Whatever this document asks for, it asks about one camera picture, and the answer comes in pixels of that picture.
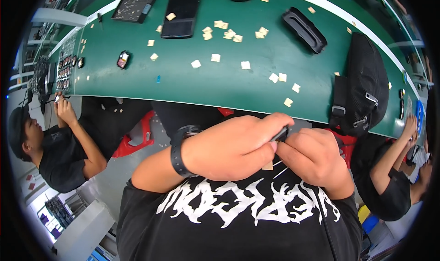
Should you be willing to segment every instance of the black cap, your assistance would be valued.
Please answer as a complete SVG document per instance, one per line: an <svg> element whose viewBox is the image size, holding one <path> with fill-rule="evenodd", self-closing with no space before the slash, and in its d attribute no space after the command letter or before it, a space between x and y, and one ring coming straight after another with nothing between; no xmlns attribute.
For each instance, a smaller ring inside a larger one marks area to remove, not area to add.
<svg viewBox="0 0 440 261"><path fill-rule="evenodd" d="M24 152L22 144L25 138L24 124L29 118L29 107L17 107L12 111L8 121L8 141L17 158L22 159Z"/></svg>

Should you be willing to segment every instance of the cable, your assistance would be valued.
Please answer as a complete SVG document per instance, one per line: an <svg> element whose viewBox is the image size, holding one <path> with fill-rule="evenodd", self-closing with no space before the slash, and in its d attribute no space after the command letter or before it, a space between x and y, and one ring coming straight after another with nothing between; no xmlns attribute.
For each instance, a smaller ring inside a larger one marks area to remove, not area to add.
<svg viewBox="0 0 440 261"><path fill-rule="evenodd" d="M324 210L322 209L322 206L321 206L321 201L319 200L318 195L316 195L316 198L318 201L319 210L321 211L321 214L322 214L322 220L324 221L324 228L326 230L327 239L330 244L330 249L331 249L331 254L333 255L333 260L338 261L338 257L336 256L336 251L334 250L333 241L330 236L329 227L327 226L326 216L324 215Z"/></svg>

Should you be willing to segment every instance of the green workbench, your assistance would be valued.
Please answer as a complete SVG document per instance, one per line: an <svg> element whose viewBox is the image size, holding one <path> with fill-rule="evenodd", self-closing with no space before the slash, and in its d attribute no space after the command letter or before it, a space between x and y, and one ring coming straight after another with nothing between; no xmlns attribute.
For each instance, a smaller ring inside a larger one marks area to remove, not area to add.
<svg viewBox="0 0 440 261"><path fill-rule="evenodd" d="M103 16L104 29L95 20L79 30L78 50L83 45L80 40L87 40L83 54L79 55L85 57L85 66L73 73L72 79L76 82L72 81L70 93L194 103L263 113L282 112L294 118L328 122L334 72L345 74L351 40L347 27L353 32L358 31L356 27L304 0L270 0L269 3L201 0L193 37L162 39L155 30L162 25L167 3L168 0L156 0L141 25L114 21L110 19L113 14L110 11ZM386 44L392 41L369 14L363 15L362 8L355 2L344 0L334 4L358 18ZM281 15L291 6L304 13L326 37L328 45L321 54L312 54L283 25ZM307 10L309 6L315 9L315 14ZM228 22L228 28L242 35L243 41L224 39L226 30L214 28L215 20ZM206 26L213 29L213 38L208 41L202 37L202 29ZM254 32L260 27L269 30L264 39L255 38ZM155 44L147 47L151 39ZM132 54L126 70L116 66L123 50ZM381 49L379 51L393 87L385 117L371 132L398 137L404 125L397 118L400 111L398 91L405 89L405 102L410 96L413 110L417 98L409 84L403 83L398 67ZM156 61L150 60L153 53L159 56ZM210 61L212 54L220 54L220 62ZM51 60L57 58L58 52ZM196 59L200 60L201 67L194 69L190 63ZM251 69L242 70L241 61L250 61ZM270 81L273 72L287 74L287 82ZM157 76L161 76L160 83L156 82ZM299 93L292 90L294 83L301 86ZM286 98L293 100L290 108L283 104Z"/></svg>

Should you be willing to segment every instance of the screwdriver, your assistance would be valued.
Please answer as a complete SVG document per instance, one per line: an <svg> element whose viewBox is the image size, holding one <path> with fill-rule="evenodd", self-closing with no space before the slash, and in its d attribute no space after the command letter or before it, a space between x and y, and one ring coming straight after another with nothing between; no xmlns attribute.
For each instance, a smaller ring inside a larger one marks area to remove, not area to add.
<svg viewBox="0 0 440 261"><path fill-rule="evenodd" d="M98 22L101 24L101 29L104 30L104 26L102 26L102 15L98 13Z"/></svg>

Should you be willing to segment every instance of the blue sticker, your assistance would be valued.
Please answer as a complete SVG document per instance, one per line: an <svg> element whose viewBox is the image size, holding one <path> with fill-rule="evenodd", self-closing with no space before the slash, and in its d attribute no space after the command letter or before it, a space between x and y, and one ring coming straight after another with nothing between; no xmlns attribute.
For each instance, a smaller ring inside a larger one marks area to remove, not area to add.
<svg viewBox="0 0 440 261"><path fill-rule="evenodd" d="M147 13L150 11L150 9L151 9L151 5L150 5L150 4L147 4L147 5L145 5L145 7L143 8L142 13L143 13L143 14L147 14Z"/></svg>

